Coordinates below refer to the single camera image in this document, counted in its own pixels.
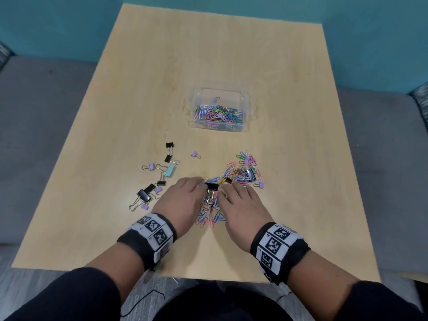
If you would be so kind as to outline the person's right forearm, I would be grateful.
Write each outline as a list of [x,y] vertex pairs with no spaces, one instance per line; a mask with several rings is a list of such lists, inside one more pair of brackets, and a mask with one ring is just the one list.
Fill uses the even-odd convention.
[[359,279],[310,250],[294,266],[288,286],[303,305],[319,318],[332,318]]

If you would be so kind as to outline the person's left forearm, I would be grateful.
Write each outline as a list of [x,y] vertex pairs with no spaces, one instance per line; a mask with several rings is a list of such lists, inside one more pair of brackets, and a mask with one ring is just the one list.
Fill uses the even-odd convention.
[[120,293],[121,305],[146,270],[140,256],[121,242],[115,243],[85,267],[98,269],[113,280]]

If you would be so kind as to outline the patterned grey cushion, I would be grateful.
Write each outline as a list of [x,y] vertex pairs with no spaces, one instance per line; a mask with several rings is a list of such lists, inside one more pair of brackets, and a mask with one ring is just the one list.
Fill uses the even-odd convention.
[[411,91],[410,96],[415,100],[428,133],[428,82]]
[[15,53],[0,41],[0,72],[13,56]]

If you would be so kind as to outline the person's left hand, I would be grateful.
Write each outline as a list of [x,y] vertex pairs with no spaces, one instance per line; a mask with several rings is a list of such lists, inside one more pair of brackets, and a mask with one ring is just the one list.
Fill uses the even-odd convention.
[[185,198],[174,194],[174,185],[161,196],[152,209],[152,213],[168,219],[176,232],[176,238],[183,237],[195,223],[200,212],[203,198]]

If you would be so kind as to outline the colourful paper clips scattered pile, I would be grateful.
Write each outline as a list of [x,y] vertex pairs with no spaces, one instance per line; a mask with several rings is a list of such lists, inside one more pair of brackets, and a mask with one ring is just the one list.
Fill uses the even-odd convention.
[[[257,181],[263,181],[260,170],[257,169],[257,162],[252,156],[249,151],[241,151],[239,154],[236,155],[236,158],[238,159],[238,162],[233,161],[226,165],[226,170],[219,176],[215,178],[206,178],[206,182],[211,183],[218,183],[218,191],[223,187],[225,183],[225,178],[229,177],[233,180],[236,180],[240,185],[242,185],[244,188],[253,186],[253,183]],[[242,177],[241,169],[252,169],[256,180],[253,182],[244,181]],[[204,195],[204,199],[200,208],[200,212],[196,218],[195,224],[199,227],[204,227],[205,225],[209,225],[210,228],[214,228],[215,224],[218,222],[225,222],[226,217],[222,210],[219,207],[217,195],[215,195],[215,202],[212,205],[208,205],[206,203],[206,193]]]

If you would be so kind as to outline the black trousers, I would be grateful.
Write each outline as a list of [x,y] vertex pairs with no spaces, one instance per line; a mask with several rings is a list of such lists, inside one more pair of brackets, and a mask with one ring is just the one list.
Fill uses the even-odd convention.
[[258,291],[201,282],[165,302],[152,321],[293,321]]

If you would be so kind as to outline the black marker wristband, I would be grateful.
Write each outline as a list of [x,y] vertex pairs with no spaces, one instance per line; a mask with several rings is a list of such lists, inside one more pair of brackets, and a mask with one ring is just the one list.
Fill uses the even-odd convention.
[[255,235],[250,254],[257,259],[265,277],[276,285],[287,285],[294,268],[310,251],[296,231],[281,223],[268,222]]
[[145,270],[156,270],[176,240],[176,230],[166,217],[148,213],[133,223],[117,242],[130,247],[142,260]]

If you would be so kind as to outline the person's right hand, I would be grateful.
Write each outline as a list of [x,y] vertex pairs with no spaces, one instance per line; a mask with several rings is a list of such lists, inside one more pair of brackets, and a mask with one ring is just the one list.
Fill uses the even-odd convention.
[[232,204],[230,211],[223,211],[226,228],[233,242],[250,253],[254,238],[266,224],[274,220],[253,187],[244,188],[237,181],[224,184],[218,194],[225,194]]

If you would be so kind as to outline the colourful paper clips heap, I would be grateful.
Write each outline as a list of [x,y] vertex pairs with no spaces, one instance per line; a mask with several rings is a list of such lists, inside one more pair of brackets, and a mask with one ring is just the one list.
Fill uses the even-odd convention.
[[244,123],[242,111],[215,104],[198,106],[193,118],[197,122]]

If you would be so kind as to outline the clear plastic container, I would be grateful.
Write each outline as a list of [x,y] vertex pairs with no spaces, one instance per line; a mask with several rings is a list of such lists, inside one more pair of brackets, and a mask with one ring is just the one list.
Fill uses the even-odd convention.
[[[243,124],[219,123],[219,122],[197,122],[193,116],[195,109],[200,105],[221,105],[224,107],[236,108],[243,112]],[[194,88],[187,98],[186,108],[188,110],[188,126],[190,128],[223,131],[223,132],[243,132],[249,129],[249,121],[254,112],[254,106],[250,94],[244,88],[233,87],[208,87],[202,86]]]

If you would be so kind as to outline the light blue binder clip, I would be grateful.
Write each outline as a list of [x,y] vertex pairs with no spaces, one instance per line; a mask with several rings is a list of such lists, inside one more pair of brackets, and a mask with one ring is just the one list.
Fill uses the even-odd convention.
[[169,164],[168,166],[162,166],[160,164],[155,165],[156,170],[160,170],[163,177],[170,178],[174,172],[175,164]]

